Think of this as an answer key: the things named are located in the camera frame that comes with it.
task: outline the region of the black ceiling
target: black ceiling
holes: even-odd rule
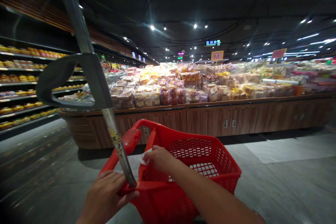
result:
[[[336,41],[322,48],[320,44],[306,46],[336,38],[333,22],[336,0],[80,0],[80,3],[87,22],[129,46],[139,45],[140,51],[146,51],[159,62],[168,61],[166,56],[172,61],[172,56],[183,49],[196,60],[201,54],[209,58],[213,50],[224,50],[224,57],[237,59],[282,47],[288,47],[288,52],[306,48],[336,50]],[[297,40],[316,33],[319,35]],[[219,39],[222,45],[206,48],[207,39]]]

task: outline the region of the red shopping basket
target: red shopping basket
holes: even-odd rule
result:
[[[234,194],[241,170],[232,156],[215,137],[187,134],[172,130],[145,119],[137,121],[122,137],[126,154],[134,151],[141,136],[139,127],[152,130],[145,151],[158,145],[166,148],[175,158],[181,160],[198,173],[215,181]],[[118,156],[113,151],[110,159],[100,173],[113,170]],[[199,215],[190,198],[165,173],[148,166],[140,165],[136,188],[126,184],[120,195],[137,190],[140,196],[132,200],[144,223],[190,223]]]

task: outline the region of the price sign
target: price sign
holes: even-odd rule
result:
[[[223,60],[223,57],[224,57],[224,51],[216,51],[211,53],[212,61]]]
[[[282,58],[287,51],[287,48],[273,51],[272,58]]]

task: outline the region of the supermarket aisle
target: supermarket aisle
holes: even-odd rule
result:
[[[242,170],[236,196],[267,223],[334,223],[334,125],[222,137]],[[9,206],[15,223],[74,223],[112,151],[78,150],[61,119],[0,142],[0,150],[0,204]],[[137,156],[129,159],[137,174]],[[141,218],[129,204],[109,223]]]

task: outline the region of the wooden display counter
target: wooden display counter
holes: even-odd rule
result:
[[[336,93],[264,99],[218,101],[115,110],[123,135],[140,119],[171,129],[215,137],[322,126],[329,122]],[[101,111],[59,112],[80,148],[112,148]],[[141,128],[138,144],[146,144],[150,132]]]

